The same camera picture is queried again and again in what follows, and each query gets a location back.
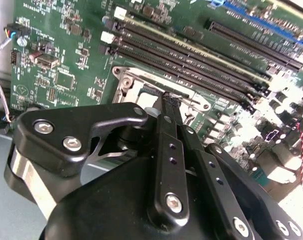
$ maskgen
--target blue wire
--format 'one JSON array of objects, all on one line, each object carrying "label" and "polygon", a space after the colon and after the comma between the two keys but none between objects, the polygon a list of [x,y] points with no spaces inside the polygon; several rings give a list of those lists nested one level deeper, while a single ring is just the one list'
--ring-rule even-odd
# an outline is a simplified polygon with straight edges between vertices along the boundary
[{"label": "blue wire", "polygon": [[14,35],[16,35],[16,32],[12,32],[10,38],[12,39]]}]

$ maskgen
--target silver screw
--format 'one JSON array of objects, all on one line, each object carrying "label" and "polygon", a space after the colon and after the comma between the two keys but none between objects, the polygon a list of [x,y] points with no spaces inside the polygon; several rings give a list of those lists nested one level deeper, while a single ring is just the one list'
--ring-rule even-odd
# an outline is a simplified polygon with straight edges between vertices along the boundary
[{"label": "silver screw", "polygon": [[142,111],[139,107],[134,107],[133,110],[134,110],[135,113],[137,113],[138,115],[143,115],[143,111]]},{"label": "silver screw", "polygon": [[289,226],[291,227],[291,230],[293,230],[293,232],[300,237],[302,235],[302,232],[300,231],[300,229],[291,221],[288,222]]},{"label": "silver screw", "polygon": [[279,221],[279,220],[276,220],[276,223],[278,225],[278,228],[279,230],[285,235],[285,236],[289,236],[290,235],[290,232],[288,231],[287,227],[285,227],[285,225]]},{"label": "silver screw", "polygon": [[62,141],[62,145],[72,152],[77,152],[82,148],[82,143],[76,137],[68,136]]},{"label": "silver screw", "polygon": [[246,224],[240,220],[238,217],[233,218],[233,225],[235,226],[236,230],[245,238],[248,238],[250,235],[250,231]]},{"label": "silver screw", "polygon": [[214,146],[213,148],[216,150],[217,153],[222,153],[222,150],[218,146]]},{"label": "silver screw", "polygon": [[166,197],[166,203],[174,213],[180,213],[183,209],[182,202],[175,195],[169,194]]},{"label": "silver screw", "polygon": [[166,120],[166,122],[168,122],[170,124],[172,123],[172,120],[169,116],[164,116],[163,118]]},{"label": "silver screw", "polygon": [[190,134],[194,133],[194,130],[190,127],[190,126],[186,126],[186,130],[187,132],[189,132]]},{"label": "silver screw", "polygon": [[27,40],[22,36],[17,39],[17,44],[22,48],[26,47],[27,43],[28,43]]},{"label": "silver screw", "polygon": [[36,130],[36,132],[39,132],[41,134],[50,134],[54,130],[53,125],[51,125],[46,121],[36,122],[33,127]]}]

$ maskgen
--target black connector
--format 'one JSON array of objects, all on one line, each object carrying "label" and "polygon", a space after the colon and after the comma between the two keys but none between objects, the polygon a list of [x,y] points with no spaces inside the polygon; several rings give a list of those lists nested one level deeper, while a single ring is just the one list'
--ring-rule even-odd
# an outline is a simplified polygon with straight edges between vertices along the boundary
[{"label": "black connector", "polygon": [[30,28],[18,23],[10,23],[4,27],[4,30],[8,32],[10,38],[13,36],[16,36],[17,38],[29,36],[32,33]]},{"label": "black connector", "polygon": [[264,57],[266,60],[276,63],[279,66],[283,66],[295,73],[299,72],[303,67],[303,64],[292,57],[289,57],[281,52],[278,52],[269,46],[263,45],[260,42],[251,39],[237,31],[234,31],[216,21],[211,21],[208,30],[216,34],[225,40],[228,40],[244,49],[249,50],[252,53],[258,54]]}]

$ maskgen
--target surface-mount component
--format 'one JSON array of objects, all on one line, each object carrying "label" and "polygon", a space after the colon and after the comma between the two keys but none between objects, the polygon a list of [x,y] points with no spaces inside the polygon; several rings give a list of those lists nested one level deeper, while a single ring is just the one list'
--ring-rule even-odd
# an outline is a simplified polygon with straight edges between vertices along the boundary
[{"label": "surface-mount component", "polygon": [[154,9],[152,6],[146,5],[146,6],[144,6],[143,9],[142,9],[142,13],[143,13],[144,15],[146,15],[147,17],[151,18],[151,17],[153,16],[153,14],[154,14],[154,10],[155,10],[155,9]]},{"label": "surface-mount component", "polygon": [[75,76],[63,71],[58,71],[55,77],[55,85],[66,90],[72,90],[75,82]]},{"label": "surface-mount component", "polygon": [[78,36],[82,33],[82,27],[79,26],[78,24],[71,25],[69,30],[70,30],[71,34],[76,35],[76,36]]}]

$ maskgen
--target screw hole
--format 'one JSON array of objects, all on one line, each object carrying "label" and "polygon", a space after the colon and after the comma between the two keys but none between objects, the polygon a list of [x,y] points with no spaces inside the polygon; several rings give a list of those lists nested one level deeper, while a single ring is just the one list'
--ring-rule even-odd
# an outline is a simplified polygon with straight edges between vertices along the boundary
[{"label": "screw hole", "polygon": [[171,162],[171,164],[174,164],[174,165],[176,165],[176,164],[177,164],[176,159],[175,159],[175,158],[173,158],[173,157],[171,157],[171,158],[169,159],[169,161]]},{"label": "screw hole", "polygon": [[223,182],[219,177],[216,177],[216,181],[217,181],[217,183],[219,183],[220,185],[224,185],[224,182]]},{"label": "screw hole", "polygon": [[215,165],[212,161],[209,162],[209,165],[210,165],[212,168],[216,168],[216,165]]},{"label": "screw hole", "polygon": [[176,146],[174,144],[169,144],[169,147],[172,149],[172,150],[176,150]]}]

